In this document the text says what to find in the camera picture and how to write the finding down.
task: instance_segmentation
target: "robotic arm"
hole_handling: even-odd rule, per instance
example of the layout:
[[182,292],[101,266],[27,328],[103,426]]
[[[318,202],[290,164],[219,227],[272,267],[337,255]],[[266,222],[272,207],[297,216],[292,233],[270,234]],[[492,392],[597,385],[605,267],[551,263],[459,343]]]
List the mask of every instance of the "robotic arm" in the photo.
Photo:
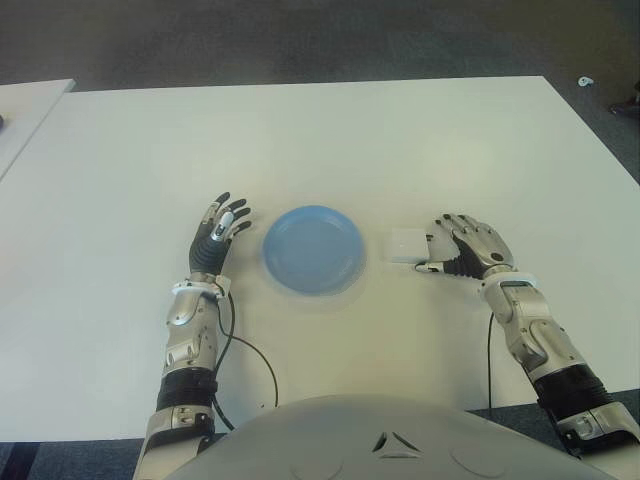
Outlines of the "robotic arm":
[[219,316],[229,311],[230,281],[220,275],[233,237],[251,226],[234,222],[251,210],[224,193],[205,212],[189,250],[191,275],[173,288],[156,413],[151,416],[134,479],[156,480],[211,445],[217,390]]
[[568,452],[573,455],[640,442],[640,428],[620,402],[614,402],[564,328],[551,316],[536,279],[515,270],[500,235],[468,215],[445,214],[445,228],[460,255],[416,265],[482,280],[482,295],[503,327],[507,348],[522,366]]

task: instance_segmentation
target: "robot forearm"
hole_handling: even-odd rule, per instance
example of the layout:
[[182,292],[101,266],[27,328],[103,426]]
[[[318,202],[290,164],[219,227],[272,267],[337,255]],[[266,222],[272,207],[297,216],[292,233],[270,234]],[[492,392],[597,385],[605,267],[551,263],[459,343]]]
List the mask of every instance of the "robot forearm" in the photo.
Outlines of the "robot forearm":
[[173,289],[156,413],[149,419],[134,479],[165,478],[211,442],[218,300],[228,288],[220,286],[225,280],[195,273]]
[[535,288],[520,272],[485,277],[482,292],[503,327],[507,347],[522,365],[565,447],[572,453],[640,442],[640,428],[614,402]]

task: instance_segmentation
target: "blue plate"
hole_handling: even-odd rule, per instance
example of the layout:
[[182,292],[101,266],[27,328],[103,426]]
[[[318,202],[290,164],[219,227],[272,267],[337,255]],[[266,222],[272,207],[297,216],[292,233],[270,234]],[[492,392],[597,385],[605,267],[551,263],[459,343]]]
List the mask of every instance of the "blue plate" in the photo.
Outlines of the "blue plate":
[[362,267],[364,247],[351,220],[327,207],[291,210],[262,244],[267,269],[283,285],[322,295],[344,290]]

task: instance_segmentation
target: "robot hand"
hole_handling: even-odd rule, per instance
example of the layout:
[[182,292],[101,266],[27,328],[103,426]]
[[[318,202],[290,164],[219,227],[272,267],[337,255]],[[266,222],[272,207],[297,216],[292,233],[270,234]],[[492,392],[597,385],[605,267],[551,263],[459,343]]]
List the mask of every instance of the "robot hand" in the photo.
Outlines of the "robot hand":
[[513,256],[498,232],[486,223],[468,215],[445,213],[436,223],[447,230],[458,246],[460,255],[443,262],[424,262],[415,266],[418,272],[444,272],[477,279],[497,271],[513,270]]
[[223,207],[230,197],[229,192],[220,195],[202,217],[189,249],[191,273],[219,275],[233,237],[251,226],[249,221],[234,223],[251,209],[242,208],[247,203],[244,198]]

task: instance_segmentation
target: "black cable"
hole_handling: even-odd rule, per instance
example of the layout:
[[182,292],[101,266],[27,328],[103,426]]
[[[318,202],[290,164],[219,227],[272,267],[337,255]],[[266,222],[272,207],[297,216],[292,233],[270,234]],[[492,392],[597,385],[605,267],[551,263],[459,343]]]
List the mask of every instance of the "black cable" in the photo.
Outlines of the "black cable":
[[493,420],[493,398],[491,392],[491,328],[493,327],[494,314],[489,317],[489,333],[487,334],[487,385],[489,390],[489,418]]
[[[216,366],[215,366],[215,368],[213,370],[214,376],[217,376],[217,374],[218,374],[218,370],[220,369],[220,364],[222,363],[222,360],[224,359],[225,355],[227,354],[227,350],[229,349],[229,344],[231,343],[231,340],[236,340],[236,341],[238,341],[240,343],[243,343],[247,347],[253,349],[253,351],[255,351],[258,355],[260,355],[260,358],[262,358],[262,360],[264,361],[265,365],[269,369],[269,373],[271,373],[271,378],[273,379],[273,388],[275,390],[274,406],[277,407],[278,404],[279,404],[280,393],[279,393],[279,389],[278,389],[278,380],[276,379],[276,374],[273,371],[273,367],[271,366],[271,363],[269,363],[269,360],[267,360],[267,357],[264,356],[264,354],[258,349],[258,347],[256,347],[252,343],[248,342],[244,338],[236,337],[234,335],[235,326],[236,326],[236,307],[235,307],[235,304],[233,302],[233,297],[231,296],[231,293],[229,293],[228,298],[229,298],[229,306],[231,308],[231,328],[229,329],[229,333],[225,332],[224,327],[222,326],[222,315],[219,315],[218,316],[218,325],[220,327],[220,331],[222,332],[222,334],[225,337],[227,337],[227,342],[225,343],[225,346],[222,349],[222,353],[220,354],[220,358],[218,359],[218,362],[216,363]],[[215,408],[216,412],[218,413],[218,416],[220,417],[222,422],[227,426],[227,428],[229,428],[229,430],[233,430],[235,427],[233,426],[233,424],[229,421],[229,419],[222,412],[222,408],[218,404],[218,401],[217,401],[215,395],[213,397],[213,407]]]
[[[222,314],[218,315],[218,322],[220,324],[220,330],[222,330],[222,333],[224,333],[224,330],[222,328]],[[231,303],[231,328],[230,328],[230,333],[231,335],[233,335],[233,332],[236,329],[236,309],[233,306],[233,303]],[[229,335],[227,335],[227,341],[224,344],[224,347],[222,348],[222,353],[220,354],[220,357],[218,357],[218,361],[216,362],[216,366],[213,367],[213,378],[217,379],[218,377],[218,371],[220,370],[220,365],[222,364],[222,360],[224,360],[224,357],[227,355],[227,350],[229,350],[229,345],[231,344],[231,337]],[[233,426],[233,423],[231,423],[231,421],[227,418],[227,416],[224,414],[224,412],[222,411],[222,408],[220,408],[220,404],[218,403],[218,399],[216,398],[216,395],[213,395],[213,399],[212,399],[212,403],[213,403],[213,408],[215,409],[216,413],[218,414],[218,417],[220,417],[220,420],[222,420],[222,423],[224,423],[226,425],[226,427],[229,429],[229,431],[234,430],[235,427]]]

